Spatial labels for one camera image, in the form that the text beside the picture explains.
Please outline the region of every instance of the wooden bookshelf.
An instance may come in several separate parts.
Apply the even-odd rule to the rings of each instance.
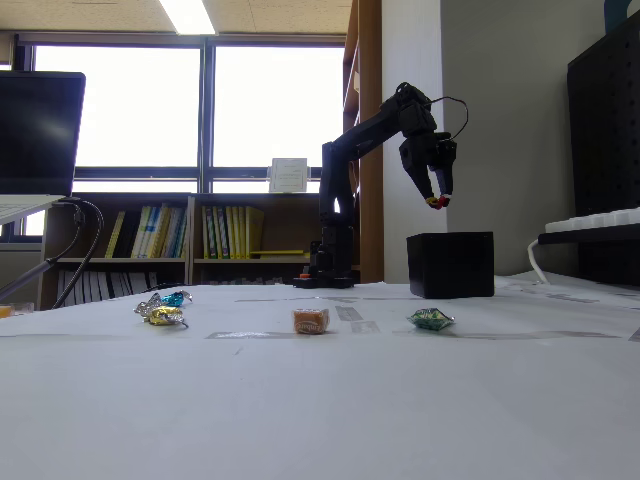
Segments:
[[[147,193],[82,193],[77,194],[83,200],[96,205],[104,217],[104,230],[100,236],[98,247],[87,266],[87,271],[108,272],[155,272],[158,283],[189,281],[190,262],[189,248],[191,242],[187,238],[185,258],[104,258],[109,245],[111,232],[122,210],[140,211],[144,206],[160,206],[168,203],[172,207],[187,209],[189,214],[188,194],[147,194]],[[46,310],[53,306],[58,296],[58,276],[60,270],[75,270],[89,251],[97,232],[97,220],[89,209],[86,212],[87,225],[77,245],[61,259],[58,264],[40,276],[38,286],[38,309]],[[76,226],[73,223],[74,209],[71,206],[54,206],[45,215],[45,231],[42,238],[41,258],[49,258],[62,252],[73,240]]]
[[[274,258],[247,260],[205,259],[202,237],[202,207],[254,207],[264,212],[263,250],[309,251],[312,241],[320,240],[322,228],[318,195],[293,194],[199,194],[193,199],[191,222],[192,284],[230,281],[235,278],[276,278],[289,282],[302,273],[309,260]]]
[[[342,68],[346,132],[376,115],[383,100],[381,0],[353,0]],[[382,147],[352,162],[350,169],[357,215],[353,263],[361,265],[362,283],[384,280],[382,170]]]

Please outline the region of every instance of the monitor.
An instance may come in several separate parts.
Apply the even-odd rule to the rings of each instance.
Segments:
[[[0,194],[69,196],[85,76],[0,72]]]

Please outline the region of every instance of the fluorescent light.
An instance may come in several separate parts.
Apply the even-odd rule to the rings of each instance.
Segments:
[[[160,3],[180,35],[216,33],[202,0],[160,0]]]

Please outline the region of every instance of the black box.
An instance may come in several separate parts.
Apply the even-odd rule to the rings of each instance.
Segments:
[[[407,238],[411,293],[423,298],[493,297],[493,233]]]

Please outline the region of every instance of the robotic arm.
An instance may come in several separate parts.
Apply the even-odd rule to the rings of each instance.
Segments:
[[[438,210],[449,204],[456,143],[451,134],[435,132],[432,103],[420,90],[402,83],[381,105],[380,113],[322,146],[322,243],[311,244],[309,273],[294,279],[294,286],[348,288],[354,285],[350,273],[355,214],[349,162],[362,158],[396,133],[402,132],[406,138],[400,146],[402,166],[427,204]],[[428,170],[435,172],[438,179],[439,198],[434,196]]]

